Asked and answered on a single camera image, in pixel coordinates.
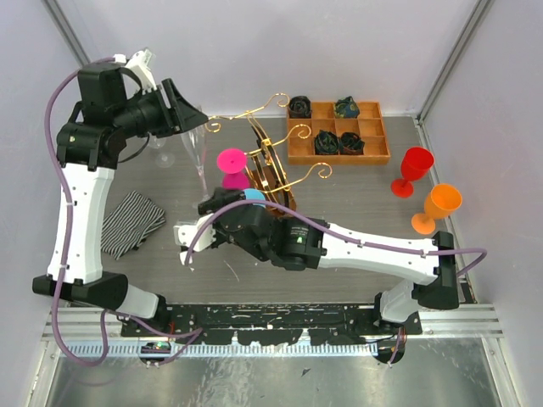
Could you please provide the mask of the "blue wine glass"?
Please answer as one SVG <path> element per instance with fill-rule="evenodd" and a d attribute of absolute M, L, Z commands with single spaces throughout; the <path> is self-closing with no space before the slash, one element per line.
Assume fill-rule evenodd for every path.
<path fill-rule="evenodd" d="M 245 200 L 258 200 L 258 201 L 265 201 L 266 196 L 263 192 L 254 189 L 254 188 L 246 188 L 244 189 L 244 199 Z"/>

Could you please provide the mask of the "clear wine glass front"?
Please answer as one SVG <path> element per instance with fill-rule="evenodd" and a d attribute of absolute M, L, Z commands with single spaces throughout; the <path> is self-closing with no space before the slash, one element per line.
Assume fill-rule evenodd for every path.
<path fill-rule="evenodd" d="M 181 134 L 183 146 L 185 147 L 190 159 L 198 173 L 200 186 L 202 188 L 202 197 L 199 198 L 193 207 L 198 208 L 199 204 L 210 198 L 207 181 L 204 173 L 204 164 L 207 152 L 206 129 L 204 125 L 198 126 L 190 131 Z"/>

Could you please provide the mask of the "clear wine glass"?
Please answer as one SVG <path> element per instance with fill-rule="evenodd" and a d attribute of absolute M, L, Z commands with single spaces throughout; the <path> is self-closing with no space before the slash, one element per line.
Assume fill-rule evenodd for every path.
<path fill-rule="evenodd" d="M 166 139 L 151 135 L 148 141 L 155 155 L 154 161 L 160 168 L 170 168 L 175 163 L 175 155 L 165 150 Z"/>
<path fill-rule="evenodd" d="M 199 204 L 210 198 L 207 181 L 204 173 L 204 164 L 207 152 L 206 129 L 204 125 L 198 126 L 190 131 L 181 134 L 183 146 L 185 147 L 190 159 L 198 173 L 200 186 L 202 188 L 202 197 L 199 198 L 193 207 L 198 208 Z"/>

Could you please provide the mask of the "pink wine glass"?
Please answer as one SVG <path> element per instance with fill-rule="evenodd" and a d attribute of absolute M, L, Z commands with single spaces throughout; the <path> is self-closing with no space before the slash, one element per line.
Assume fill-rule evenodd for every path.
<path fill-rule="evenodd" d="M 224 174 L 221 186 L 230 190 L 249 188 L 249 178 L 245 173 L 246 164 L 247 156 L 242 150 L 238 148 L 223 150 L 216 159 L 217 167 Z"/>

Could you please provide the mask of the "gold wire wine glass rack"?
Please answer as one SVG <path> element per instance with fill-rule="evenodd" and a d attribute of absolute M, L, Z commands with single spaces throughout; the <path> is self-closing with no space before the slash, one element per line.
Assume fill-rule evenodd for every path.
<path fill-rule="evenodd" d="M 275 93 L 259 108 L 246 110 L 237 115 L 212 115 L 209 117 L 208 122 L 204 124 L 204 127 L 210 133 L 217 133 L 221 130 L 222 120 L 246 119 L 255 133 L 257 143 L 257 149 L 244 153 L 255 167 L 253 170 L 247 165 L 244 167 L 252 187 L 261 191 L 267 200 L 276 204 L 283 204 L 290 209 L 296 209 L 296 202 L 292 193 L 293 185 L 304 181 L 314 169 L 318 169 L 317 174 L 321 179 L 327 179 L 332 175 L 333 167 L 328 163 L 317 162 L 300 179 L 296 181 L 288 180 L 276 146 L 285 143 L 291 136 L 306 140 L 312 135 L 312 129 L 305 124 L 295 125 L 284 138 L 274 142 L 266 133 L 264 126 L 255 118 L 255 113 L 265 109 L 274 99 L 277 100 L 277 106 L 280 108 L 287 108 L 290 103 L 290 97 L 286 93 Z"/>

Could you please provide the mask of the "clear wine glass back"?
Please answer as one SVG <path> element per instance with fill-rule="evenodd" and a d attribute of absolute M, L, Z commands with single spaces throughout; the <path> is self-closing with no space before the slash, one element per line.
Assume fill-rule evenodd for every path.
<path fill-rule="evenodd" d="M 166 139 L 151 135 L 148 141 L 155 155 L 154 161 L 160 168 L 170 168 L 175 163 L 175 155 L 165 150 Z"/>

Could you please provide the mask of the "striped black white cloth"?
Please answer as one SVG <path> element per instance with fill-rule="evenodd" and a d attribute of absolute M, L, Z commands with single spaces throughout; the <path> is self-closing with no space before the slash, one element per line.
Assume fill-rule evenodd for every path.
<path fill-rule="evenodd" d="M 129 192 L 104 218 L 101 250 L 118 260 L 165 223 L 164 209 L 138 191 Z"/>

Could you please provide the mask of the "wooden compartment tray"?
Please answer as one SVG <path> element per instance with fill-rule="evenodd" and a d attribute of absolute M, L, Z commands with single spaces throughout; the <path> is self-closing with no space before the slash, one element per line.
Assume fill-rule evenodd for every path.
<path fill-rule="evenodd" d="M 290 164 L 385 165 L 391 153 L 380 103 L 293 98 L 287 107 Z"/>

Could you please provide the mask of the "red wine glass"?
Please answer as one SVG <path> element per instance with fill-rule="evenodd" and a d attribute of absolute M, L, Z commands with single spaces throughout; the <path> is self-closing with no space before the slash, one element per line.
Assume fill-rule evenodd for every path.
<path fill-rule="evenodd" d="M 400 165 L 401 178 L 391 182 L 391 192 L 399 198 L 409 198 L 414 193 L 413 183 L 422 179 L 434 165 L 433 154 L 422 147 L 412 147 Z"/>

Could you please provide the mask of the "orange wine glass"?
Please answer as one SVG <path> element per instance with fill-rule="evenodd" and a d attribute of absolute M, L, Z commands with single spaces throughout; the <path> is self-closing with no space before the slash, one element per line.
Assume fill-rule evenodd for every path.
<path fill-rule="evenodd" d="M 420 234 L 429 235 L 437 220 L 443 220 L 462 206 L 462 195 L 451 184 L 435 185 L 425 198 L 423 212 L 411 218 L 411 226 Z"/>

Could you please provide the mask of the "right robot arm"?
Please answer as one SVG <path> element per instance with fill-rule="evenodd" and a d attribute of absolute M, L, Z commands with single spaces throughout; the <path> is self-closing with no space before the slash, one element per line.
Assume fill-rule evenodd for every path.
<path fill-rule="evenodd" d="M 374 300 L 372 323 L 383 334 L 394 332 L 422 308 L 459 306 L 448 233 L 423 239 L 367 234 L 222 188 L 199 205 L 199 219 L 188 231 L 187 263 L 195 252 L 229 243 L 285 270 L 351 268 L 400 278 Z"/>

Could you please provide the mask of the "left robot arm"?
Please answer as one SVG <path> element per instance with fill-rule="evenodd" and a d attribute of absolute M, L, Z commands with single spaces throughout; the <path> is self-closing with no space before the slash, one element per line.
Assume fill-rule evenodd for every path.
<path fill-rule="evenodd" d="M 101 235 L 120 152 L 131 137 L 158 138 L 208 122 L 170 79 L 155 83 L 145 62 L 131 57 L 88 64 L 73 74 L 81 99 L 48 149 L 61 183 L 59 223 L 50 265 L 32 281 L 36 294 L 140 317 L 151 336 L 167 331 L 165 299 L 134 287 L 101 262 Z"/>

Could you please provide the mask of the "black rolled tie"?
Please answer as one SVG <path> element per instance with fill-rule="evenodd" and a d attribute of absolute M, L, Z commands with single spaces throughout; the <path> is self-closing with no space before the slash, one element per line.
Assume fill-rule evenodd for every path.
<path fill-rule="evenodd" d="M 312 114 L 311 101 L 307 96 L 296 96 L 288 103 L 288 117 L 290 119 L 310 119 Z"/>

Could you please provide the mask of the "dark patterned rolled tie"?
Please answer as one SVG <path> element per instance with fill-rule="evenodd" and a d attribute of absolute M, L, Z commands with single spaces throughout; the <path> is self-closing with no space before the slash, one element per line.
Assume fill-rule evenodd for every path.
<path fill-rule="evenodd" d="M 331 131 L 320 130 L 314 139 L 316 155 L 337 155 L 339 153 L 339 140 Z"/>

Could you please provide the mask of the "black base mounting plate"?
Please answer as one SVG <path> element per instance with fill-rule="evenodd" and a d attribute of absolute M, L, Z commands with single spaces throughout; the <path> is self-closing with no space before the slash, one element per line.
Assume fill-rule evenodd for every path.
<path fill-rule="evenodd" d="M 196 344 L 245 346 L 295 344 L 306 334 L 310 345 L 365 344 L 371 337 L 393 337 L 400 325 L 378 321 L 370 304 L 173 304 L 157 321 L 164 334 L 193 335 Z"/>

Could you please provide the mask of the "dark rolled tie right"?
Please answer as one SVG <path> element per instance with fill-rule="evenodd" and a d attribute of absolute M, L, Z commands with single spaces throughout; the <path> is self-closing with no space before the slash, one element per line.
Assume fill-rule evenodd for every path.
<path fill-rule="evenodd" d="M 346 131 L 339 137 L 339 153 L 342 155 L 363 155 L 365 142 L 354 132 Z"/>

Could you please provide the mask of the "blue green rolled tie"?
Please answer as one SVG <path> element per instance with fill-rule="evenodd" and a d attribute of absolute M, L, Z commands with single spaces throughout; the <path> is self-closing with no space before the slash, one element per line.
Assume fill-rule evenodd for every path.
<path fill-rule="evenodd" d="M 334 117 L 337 119 L 356 119 L 360 114 L 355 99 L 352 96 L 341 98 L 333 105 Z"/>

